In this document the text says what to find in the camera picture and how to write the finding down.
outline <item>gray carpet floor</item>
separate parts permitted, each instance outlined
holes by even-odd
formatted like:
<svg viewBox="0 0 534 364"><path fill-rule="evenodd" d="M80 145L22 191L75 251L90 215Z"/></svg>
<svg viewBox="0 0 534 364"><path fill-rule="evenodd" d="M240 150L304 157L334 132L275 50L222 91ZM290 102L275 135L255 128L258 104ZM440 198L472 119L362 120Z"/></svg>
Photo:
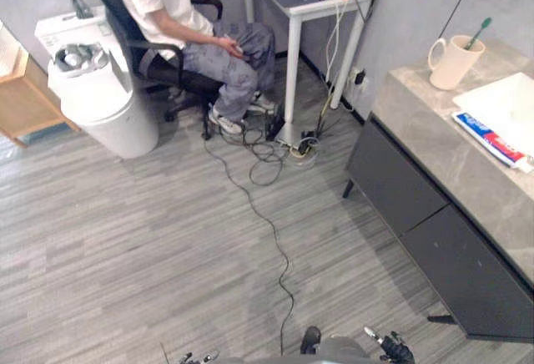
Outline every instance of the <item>gray carpet floor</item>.
<svg viewBox="0 0 534 364"><path fill-rule="evenodd" d="M301 64L296 123L313 128L324 97ZM341 199L360 126L343 109L327 126L315 166L289 158L266 187L249 181L247 149L219 136L206 144L290 257L285 354L316 325L378 359L368 325L401 333L419 363L532 363L532 345L468 341L426 321L446 313L436 294L365 197ZM65 128L30 137L26 150L0 140L1 363L163 364L160 343L172 363L215 348L247 360L280 354L290 302L272 229L204 150L199 111L160 130L152 153L125 161ZM261 164L253 176L276 171Z"/></svg>

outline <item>sneaker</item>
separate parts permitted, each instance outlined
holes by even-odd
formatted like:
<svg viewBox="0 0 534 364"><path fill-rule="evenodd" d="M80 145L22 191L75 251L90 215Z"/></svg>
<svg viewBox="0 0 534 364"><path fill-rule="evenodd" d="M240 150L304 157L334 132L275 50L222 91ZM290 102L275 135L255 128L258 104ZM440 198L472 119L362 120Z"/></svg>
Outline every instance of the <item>sneaker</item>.
<svg viewBox="0 0 534 364"><path fill-rule="evenodd" d="M217 109L215 109L215 107L213 107L209 111L208 118L212 123L220 126L224 130L224 132L228 134L242 134L243 133L243 128L241 127L240 124L232 122L231 120L219 114L219 112L217 111Z"/></svg>
<svg viewBox="0 0 534 364"><path fill-rule="evenodd" d="M256 91L254 97L250 100L249 111L265 112L273 114L275 112L276 104L267 99L261 91Z"/></svg>

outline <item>cabinet drawer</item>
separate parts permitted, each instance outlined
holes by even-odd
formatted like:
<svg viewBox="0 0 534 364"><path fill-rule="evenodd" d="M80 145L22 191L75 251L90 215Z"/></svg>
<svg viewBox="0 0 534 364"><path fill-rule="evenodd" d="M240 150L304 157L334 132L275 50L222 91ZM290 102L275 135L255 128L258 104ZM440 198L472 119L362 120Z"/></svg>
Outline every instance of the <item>cabinet drawer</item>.
<svg viewBox="0 0 534 364"><path fill-rule="evenodd" d="M347 170L397 235L447 205L434 185L374 120L365 123Z"/></svg>
<svg viewBox="0 0 534 364"><path fill-rule="evenodd" d="M463 215L448 206L400 238L467 334L534 337L534 302Z"/></svg>

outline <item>chair armrest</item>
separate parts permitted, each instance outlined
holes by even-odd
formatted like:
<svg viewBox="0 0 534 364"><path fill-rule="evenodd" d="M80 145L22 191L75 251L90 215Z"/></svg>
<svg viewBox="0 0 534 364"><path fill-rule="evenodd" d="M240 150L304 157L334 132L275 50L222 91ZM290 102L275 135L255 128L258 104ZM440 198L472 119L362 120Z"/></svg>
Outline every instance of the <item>chair armrest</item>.
<svg viewBox="0 0 534 364"><path fill-rule="evenodd" d="M223 3L220 0L191 0L194 5L213 5L217 8L217 20L223 17Z"/></svg>
<svg viewBox="0 0 534 364"><path fill-rule="evenodd" d="M159 51L161 50L173 51L176 54L176 58L178 59L178 76L181 82L182 71L184 70L184 53L176 45L167 44L167 43L151 43L148 41L141 41L141 40L126 40L126 42L128 43L128 46L131 48L146 49L146 50L154 49L156 51L158 50Z"/></svg>

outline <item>wooden cabinet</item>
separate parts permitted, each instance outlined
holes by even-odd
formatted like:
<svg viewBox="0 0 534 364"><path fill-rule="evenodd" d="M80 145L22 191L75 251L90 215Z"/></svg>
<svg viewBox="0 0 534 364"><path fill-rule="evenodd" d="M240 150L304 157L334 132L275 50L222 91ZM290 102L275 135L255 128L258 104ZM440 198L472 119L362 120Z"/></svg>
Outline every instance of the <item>wooden cabinet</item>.
<svg viewBox="0 0 534 364"><path fill-rule="evenodd" d="M372 115L347 170L469 337L534 341L531 284Z"/></svg>
<svg viewBox="0 0 534 364"><path fill-rule="evenodd" d="M79 130L62 115L46 73L21 49L13 72L0 77L0 132L26 147L17 137L61 123Z"/></svg>

